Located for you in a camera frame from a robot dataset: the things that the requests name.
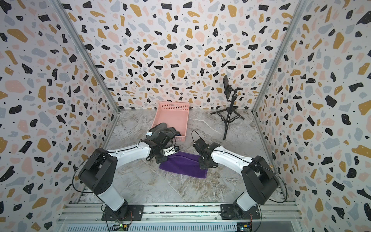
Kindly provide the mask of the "grey and blue dishcloth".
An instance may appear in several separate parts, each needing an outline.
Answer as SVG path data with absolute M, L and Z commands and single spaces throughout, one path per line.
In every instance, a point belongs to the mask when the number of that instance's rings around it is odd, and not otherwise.
M 175 136 L 181 135 L 180 132 L 177 131 L 174 127 L 168 127 L 167 124 L 163 122 L 151 128 L 146 133 L 146 138 L 149 140 L 155 139 L 161 132 L 168 135 L 171 139 L 173 139 Z

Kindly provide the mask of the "purple square dishcloth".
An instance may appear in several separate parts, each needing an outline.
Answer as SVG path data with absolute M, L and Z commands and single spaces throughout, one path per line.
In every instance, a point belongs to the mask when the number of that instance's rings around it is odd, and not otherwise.
M 167 157 L 168 160 L 159 165 L 159 169 L 175 174 L 206 179 L 207 169 L 200 168 L 199 155 L 178 152 Z

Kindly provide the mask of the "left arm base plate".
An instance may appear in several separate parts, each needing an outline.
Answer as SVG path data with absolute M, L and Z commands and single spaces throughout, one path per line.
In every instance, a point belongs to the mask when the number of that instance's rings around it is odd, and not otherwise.
M 113 211 L 108 206 L 105 207 L 102 221 L 116 221 L 117 219 L 127 221 L 140 221 L 142 220 L 144 205 L 123 205 L 117 211 Z

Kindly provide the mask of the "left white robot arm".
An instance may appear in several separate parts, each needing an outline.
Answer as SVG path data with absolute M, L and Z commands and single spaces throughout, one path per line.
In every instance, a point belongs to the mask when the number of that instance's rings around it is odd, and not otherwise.
M 125 219 L 131 215 L 129 204 L 113 186 L 116 170 L 135 160 L 155 159 L 157 164 L 180 151 L 176 141 L 161 132 L 156 138 L 140 140 L 137 145 L 116 150 L 96 149 L 85 161 L 78 178 L 104 204 L 104 215 L 109 219 Z

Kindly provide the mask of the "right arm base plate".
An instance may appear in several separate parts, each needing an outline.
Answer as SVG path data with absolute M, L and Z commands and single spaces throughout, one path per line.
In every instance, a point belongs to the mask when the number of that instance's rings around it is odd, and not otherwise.
M 221 204 L 220 216 L 223 220 L 251 220 L 260 219 L 260 210 L 257 205 L 252 206 L 249 210 L 242 210 L 237 204 Z

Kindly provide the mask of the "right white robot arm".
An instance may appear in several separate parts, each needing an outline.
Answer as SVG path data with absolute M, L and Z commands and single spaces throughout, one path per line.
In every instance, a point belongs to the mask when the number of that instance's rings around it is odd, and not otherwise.
M 238 155 L 220 144 L 208 145 L 201 138 L 193 143 L 193 147 L 199 154 L 201 169 L 216 168 L 221 164 L 242 176 L 245 192 L 237 198 L 235 204 L 243 212 L 257 204 L 265 204 L 279 187 L 276 173 L 261 156 L 250 158 Z

